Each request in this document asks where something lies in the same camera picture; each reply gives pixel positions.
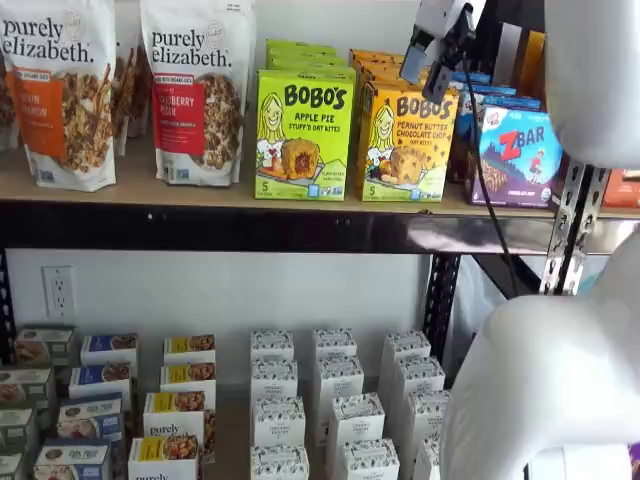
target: green box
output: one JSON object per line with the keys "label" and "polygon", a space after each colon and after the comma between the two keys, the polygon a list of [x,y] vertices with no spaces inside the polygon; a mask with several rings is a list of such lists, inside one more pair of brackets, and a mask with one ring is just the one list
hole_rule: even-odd
{"label": "green box", "polygon": [[260,70],[256,198],[344,200],[353,93],[339,75]]}

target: purely elizabeth granola bag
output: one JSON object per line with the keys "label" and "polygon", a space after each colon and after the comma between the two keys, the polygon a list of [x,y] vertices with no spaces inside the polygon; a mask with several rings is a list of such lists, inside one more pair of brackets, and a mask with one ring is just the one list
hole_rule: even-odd
{"label": "purely elizabeth granola bag", "polygon": [[238,181],[253,0],[142,0],[153,73],[157,178],[170,184]]}
{"label": "purely elizabeth granola bag", "polygon": [[115,183],[113,0],[0,0],[0,39],[37,184],[93,192]]}

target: yellow bobo's box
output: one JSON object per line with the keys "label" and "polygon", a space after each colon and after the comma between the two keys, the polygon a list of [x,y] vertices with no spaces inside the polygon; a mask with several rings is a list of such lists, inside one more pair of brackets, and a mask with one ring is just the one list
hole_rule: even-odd
{"label": "yellow bobo's box", "polygon": [[441,201],[457,108],[451,89],[435,105],[406,83],[369,82],[356,181],[362,200]]}

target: red label granola bag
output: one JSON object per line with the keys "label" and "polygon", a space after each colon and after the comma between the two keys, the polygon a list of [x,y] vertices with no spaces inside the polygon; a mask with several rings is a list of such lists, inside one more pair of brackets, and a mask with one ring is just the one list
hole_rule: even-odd
{"label": "red label granola bag", "polygon": [[157,178],[238,181],[253,16],[253,0],[142,0]]}

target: electrical outlet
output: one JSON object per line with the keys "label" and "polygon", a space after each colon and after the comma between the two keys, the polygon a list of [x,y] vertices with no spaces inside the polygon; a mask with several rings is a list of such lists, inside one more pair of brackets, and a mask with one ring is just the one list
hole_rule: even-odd
{"label": "electrical outlet", "polygon": [[73,267],[42,267],[42,279],[49,318],[75,317]]}

